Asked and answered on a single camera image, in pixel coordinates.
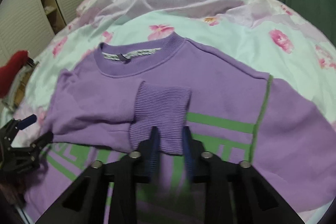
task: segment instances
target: ribbed cuff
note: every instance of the ribbed cuff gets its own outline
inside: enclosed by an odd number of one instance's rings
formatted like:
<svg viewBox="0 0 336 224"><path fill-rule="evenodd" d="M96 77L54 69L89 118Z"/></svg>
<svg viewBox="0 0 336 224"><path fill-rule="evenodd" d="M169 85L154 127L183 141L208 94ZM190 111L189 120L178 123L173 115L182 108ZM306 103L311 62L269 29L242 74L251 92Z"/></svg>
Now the ribbed cuff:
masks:
<svg viewBox="0 0 336 224"><path fill-rule="evenodd" d="M149 138L158 127L161 151L182 154L182 129L191 89L180 86L158 86L142 83L135 101L135 123L130 127L132 149Z"/></svg>

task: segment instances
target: sweatshirt neckline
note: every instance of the sweatshirt neckline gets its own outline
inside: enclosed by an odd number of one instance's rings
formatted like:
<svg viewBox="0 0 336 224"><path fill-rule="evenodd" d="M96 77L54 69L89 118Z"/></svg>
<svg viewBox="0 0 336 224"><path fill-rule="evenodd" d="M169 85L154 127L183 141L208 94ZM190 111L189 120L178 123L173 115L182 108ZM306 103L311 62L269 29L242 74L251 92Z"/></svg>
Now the sweatshirt neckline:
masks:
<svg viewBox="0 0 336 224"><path fill-rule="evenodd" d="M143 71L156 67L164 63L179 50L184 43L185 38L173 32L168 37L145 41L131 45L112 46L106 43L100 43L94 51L93 56L99 70L107 76L123 77L139 74ZM147 56L133 57L128 62L107 59L106 54L127 54L137 50L152 48L161 48L153 54Z"/></svg>

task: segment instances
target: metal screw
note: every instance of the metal screw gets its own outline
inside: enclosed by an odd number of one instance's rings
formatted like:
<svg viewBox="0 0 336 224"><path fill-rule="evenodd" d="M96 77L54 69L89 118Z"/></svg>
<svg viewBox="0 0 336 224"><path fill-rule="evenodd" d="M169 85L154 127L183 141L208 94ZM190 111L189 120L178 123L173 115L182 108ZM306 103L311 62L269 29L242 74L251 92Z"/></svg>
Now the metal screw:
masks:
<svg viewBox="0 0 336 224"><path fill-rule="evenodd" d="M204 152L202 152L201 157L204 158L204 159L209 159L209 158L212 157L212 153L209 152L209 151L204 151Z"/></svg>
<svg viewBox="0 0 336 224"><path fill-rule="evenodd" d="M251 163L249 163L246 160L243 160L243 161L240 162L240 166L243 167L243 168L249 168L249 167L251 167Z"/></svg>
<svg viewBox="0 0 336 224"><path fill-rule="evenodd" d="M100 168L103 166L103 163L100 160L95 160L92 164L91 167L93 168Z"/></svg>
<svg viewBox="0 0 336 224"><path fill-rule="evenodd" d="M138 152L138 151L133 151L133 152L129 153L128 155L133 159L137 159L141 156L141 153Z"/></svg>

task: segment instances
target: red cloth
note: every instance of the red cloth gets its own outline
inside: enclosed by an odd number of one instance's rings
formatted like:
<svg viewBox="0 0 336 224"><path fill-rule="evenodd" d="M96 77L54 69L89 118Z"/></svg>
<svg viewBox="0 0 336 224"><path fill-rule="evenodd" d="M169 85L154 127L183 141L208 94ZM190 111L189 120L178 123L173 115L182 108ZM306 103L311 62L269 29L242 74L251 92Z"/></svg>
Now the red cloth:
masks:
<svg viewBox="0 0 336 224"><path fill-rule="evenodd" d="M0 68L0 98L9 92L16 74L28 60L28 51L18 51L13 54L7 64Z"/></svg>

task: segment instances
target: clothing label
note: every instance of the clothing label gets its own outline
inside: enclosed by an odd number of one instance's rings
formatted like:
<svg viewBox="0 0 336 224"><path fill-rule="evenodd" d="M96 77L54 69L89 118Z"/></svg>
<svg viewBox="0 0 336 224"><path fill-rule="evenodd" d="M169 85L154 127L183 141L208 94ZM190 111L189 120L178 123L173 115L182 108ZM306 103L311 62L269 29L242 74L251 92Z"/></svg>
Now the clothing label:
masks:
<svg viewBox="0 0 336 224"><path fill-rule="evenodd" d="M136 57L136 56L142 56L142 55L150 55L155 53L156 51L160 50L161 48L149 48L149 49L145 49L145 50L137 50L137 51L133 51L133 52L129 52L126 54L123 54L123 57L127 58L127 59L131 59L132 57ZM117 54L107 54L105 52L102 52L104 58L106 59L110 59L110 60L116 60L116 61L122 61Z"/></svg>

